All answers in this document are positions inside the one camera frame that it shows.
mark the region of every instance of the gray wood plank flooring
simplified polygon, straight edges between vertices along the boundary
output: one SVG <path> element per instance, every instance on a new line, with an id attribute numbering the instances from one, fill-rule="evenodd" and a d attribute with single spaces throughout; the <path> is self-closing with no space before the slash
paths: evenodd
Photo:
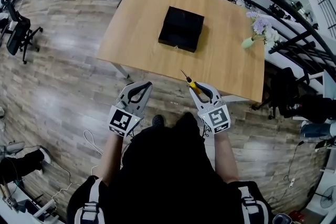
<path id="1" fill-rule="evenodd" d="M 100 155 L 84 140 L 83 131 L 95 134 L 103 147 L 110 132 L 106 119 L 110 106 L 131 80 L 118 77 L 113 66 L 97 60 L 102 36 L 117 9 L 119 0 L 22 0 L 16 8 L 31 20 L 33 29 L 44 28 L 35 42 L 40 52 L 27 52 L 28 64 L 22 54 L 11 56 L 6 42 L 0 48 L 0 105 L 6 111 L 6 131 L 1 143 L 25 141 L 27 146 L 43 145 L 54 160 L 45 167 L 43 177 L 34 172 L 24 179 L 26 190 L 34 197 L 44 194 L 41 202 L 50 200 L 60 188 L 73 182 L 83 183 Z M 140 129 L 150 126 L 156 114 L 164 115 L 168 125 L 186 111 L 196 115 L 195 105 L 185 82 L 126 68 L 133 81 L 150 80 L 154 84 Z M 299 138 L 299 122 L 278 116 L 268 120 L 268 110 L 253 111 L 249 102 L 228 106 L 232 127 L 228 131 L 237 159 L 241 180 L 254 180 L 268 200 L 280 199 L 289 186 L 283 177 Z M 126 138 L 124 146 L 129 143 Z M 214 138 L 205 140 L 206 151 L 214 164 Z M 291 168 L 294 187 L 283 199 L 272 199 L 275 211 L 299 209 L 307 193 L 320 176 L 326 150 L 317 153 L 314 144 L 301 145 Z M 18 154 L 32 151 L 24 149 Z M 66 206 L 78 186 L 56 197 L 57 212 L 65 218 Z"/>

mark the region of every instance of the black shoe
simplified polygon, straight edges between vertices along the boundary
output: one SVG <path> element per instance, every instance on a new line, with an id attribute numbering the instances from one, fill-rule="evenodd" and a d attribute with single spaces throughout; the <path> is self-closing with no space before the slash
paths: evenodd
<path id="1" fill-rule="evenodd" d="M 162 115 L 156 115 L 152 119 L 152 125 L 157 127 L 164 127 L 164 120 Z"/>

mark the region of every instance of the vase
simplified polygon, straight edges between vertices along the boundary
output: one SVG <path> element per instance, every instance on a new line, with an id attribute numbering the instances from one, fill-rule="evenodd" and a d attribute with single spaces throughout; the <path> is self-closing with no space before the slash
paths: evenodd
<path id="1" fill-rule="evenodd" d="M 252 38 L 246 38 L 243 42 L 242 42 L 242 48 L 243 49 L 247 49 L 249 47 L 251 47 L 254 44 L 254 40 L 252 40 Z"/>

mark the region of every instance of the red object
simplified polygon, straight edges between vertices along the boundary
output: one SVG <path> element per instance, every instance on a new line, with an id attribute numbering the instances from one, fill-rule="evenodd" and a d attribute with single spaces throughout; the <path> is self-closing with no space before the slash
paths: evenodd
<path id="1" fill-rule="evenodd" d="M 300 223 L 303 223 L 304 222 L 304 215 L 301 214 L 300 212 L 298 211 L 293 211 L 289 214 L 289 217 L 293 220 L 293 221 L 297 221 L 297 222 L 300 222 Z"/>

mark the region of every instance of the table top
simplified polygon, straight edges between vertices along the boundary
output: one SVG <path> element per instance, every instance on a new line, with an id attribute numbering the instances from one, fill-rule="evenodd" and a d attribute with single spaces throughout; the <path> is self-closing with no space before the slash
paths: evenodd
<path id="1" fill-rule="evenodd" d="M 192 53 L 158 42 L 169 6 L 204 16 L 197 50 Z M 241 48 L 252 35 L 246 10 L 226 0 L 122 0 L 101 42 L 97 58 L 185 80 L 261 101 L 264 45 Z"/>

